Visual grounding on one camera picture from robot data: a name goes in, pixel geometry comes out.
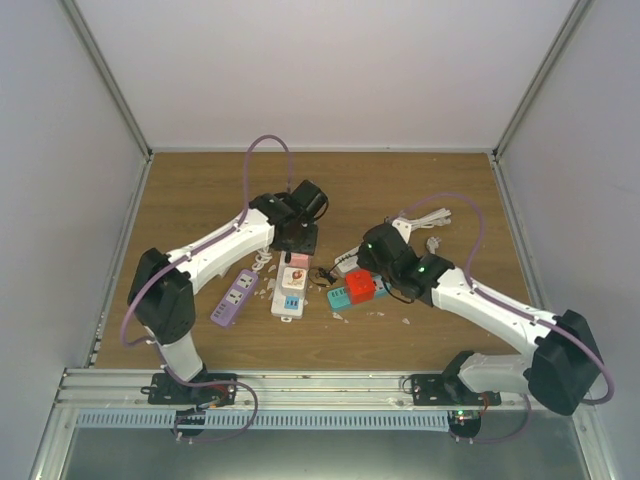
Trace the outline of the red cube socket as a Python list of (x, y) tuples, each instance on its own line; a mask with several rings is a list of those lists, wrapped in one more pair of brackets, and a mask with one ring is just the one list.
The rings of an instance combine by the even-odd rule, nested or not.
[(346, 291), (353, 305), (372, 300), (375, 296), (376, 286), (370, 272), (357, 270), (345, 276)]

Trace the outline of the pink cube socket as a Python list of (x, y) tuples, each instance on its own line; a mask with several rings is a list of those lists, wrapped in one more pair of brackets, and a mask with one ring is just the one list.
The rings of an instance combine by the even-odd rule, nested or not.
[(312, 257), (302, 253), (292, 253), (287, 264), (293, 268), (301, 268), (308, 270), (310, 268)]

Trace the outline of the white cube socket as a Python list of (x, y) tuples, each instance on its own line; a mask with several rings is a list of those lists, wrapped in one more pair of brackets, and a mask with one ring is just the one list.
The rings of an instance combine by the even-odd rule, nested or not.
[(308, 270), (301, 267), (285, 266), (281, 275), (281, 288), (293, 295), (302, 292), (307, 287)]

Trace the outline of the black charger with cable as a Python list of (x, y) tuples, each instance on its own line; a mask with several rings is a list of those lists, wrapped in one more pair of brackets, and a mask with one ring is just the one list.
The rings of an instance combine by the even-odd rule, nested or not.
[(332, 267), (325, 268), (314, 266), (309, 269), (309, 280), (317, 287), (324, 289), (333, 286), (338, 281), (336, 269), (345, 263), (348, 259), (354, 258), (355, 255), (345, 255), (340, 257)]

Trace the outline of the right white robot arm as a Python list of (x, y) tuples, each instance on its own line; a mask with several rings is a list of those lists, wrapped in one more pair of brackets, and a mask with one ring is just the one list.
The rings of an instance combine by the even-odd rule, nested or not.
[(512, 355), (457, 354), (440, 377), (453, 404), (485, 392), (524, 394), (570, 416), (602, 374), (601, 354), (581, 314), (534, 309), (476, 282), (449, 260), (418, 256), (389, 223), (364, 234), (357, 263), (408, 302), (458, 315), (514, 348)]

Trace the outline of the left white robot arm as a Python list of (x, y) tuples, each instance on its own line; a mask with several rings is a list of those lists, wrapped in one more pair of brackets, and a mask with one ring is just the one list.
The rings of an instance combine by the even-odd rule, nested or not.
[(184, 247), (168, 253), (147, 250), (130, 287), (121, 343), (126, 347), (154, 345), (167, 374), (173, 377), (172, 393), (185, 404), (201, 400), (206, 368), (191, 334), (195, 296), (210, 280), (260, 249), (314, 254), (316, 222), (328, 203), (317, 185), (304, 180), (292, 191), (246, 198), (237, 216)]

